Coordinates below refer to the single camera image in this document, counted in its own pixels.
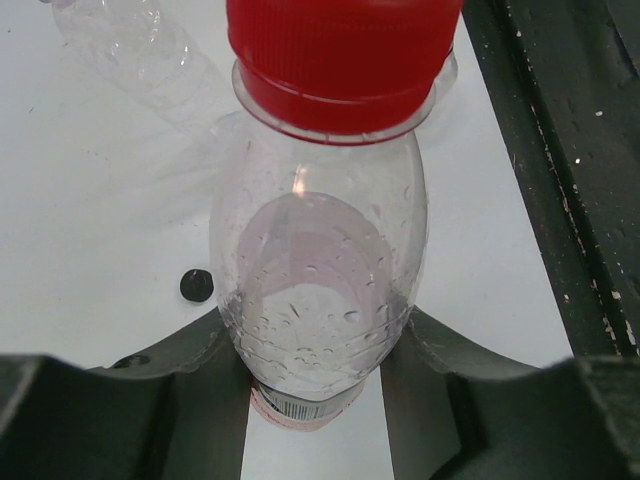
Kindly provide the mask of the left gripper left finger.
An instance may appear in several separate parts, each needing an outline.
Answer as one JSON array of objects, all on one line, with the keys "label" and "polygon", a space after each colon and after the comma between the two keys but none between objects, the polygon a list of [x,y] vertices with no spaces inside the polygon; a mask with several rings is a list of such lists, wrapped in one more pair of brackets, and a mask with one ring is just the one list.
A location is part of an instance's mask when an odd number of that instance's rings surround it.
[{"label": "left gripper left finger", "polygon": [[218,311],[109,368],[1,359],[5,479],[237,479],[250,376]]}]

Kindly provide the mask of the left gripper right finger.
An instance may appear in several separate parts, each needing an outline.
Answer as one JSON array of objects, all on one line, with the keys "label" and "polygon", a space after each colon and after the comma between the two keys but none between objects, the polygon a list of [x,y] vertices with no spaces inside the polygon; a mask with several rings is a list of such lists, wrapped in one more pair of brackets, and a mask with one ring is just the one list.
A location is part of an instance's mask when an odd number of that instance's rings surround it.
[{"label": "left gripper right finger", "polygon": [[538,369],[420,310],[381,366],[398,479],[635,479],[639,361]]}]

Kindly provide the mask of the red bottle cap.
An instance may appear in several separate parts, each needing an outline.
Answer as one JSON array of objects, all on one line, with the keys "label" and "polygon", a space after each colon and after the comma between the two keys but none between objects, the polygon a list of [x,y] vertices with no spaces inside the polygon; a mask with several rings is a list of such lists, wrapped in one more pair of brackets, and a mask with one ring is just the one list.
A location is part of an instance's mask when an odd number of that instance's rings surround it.
[{"label": "red bottle cap", "polygon": [[339,136],[398,126],[424,104],[460,1],[229,1],[248,95],[271,117]]}]

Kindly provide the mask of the clear bottle red label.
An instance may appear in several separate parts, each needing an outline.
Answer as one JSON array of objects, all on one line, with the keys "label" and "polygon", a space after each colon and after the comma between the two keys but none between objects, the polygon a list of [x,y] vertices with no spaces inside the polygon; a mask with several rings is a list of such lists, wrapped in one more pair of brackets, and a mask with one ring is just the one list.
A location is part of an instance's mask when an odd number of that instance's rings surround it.
[{"label": "clear bottle red label", "polygon": [[458,76],[448,55],[407,126],[360,138],[296,131],[232,71],[242,108],[210,223],[217,303],[268,422],[314,431],[342,413],[415,303],[429,197],[416,128]]}]

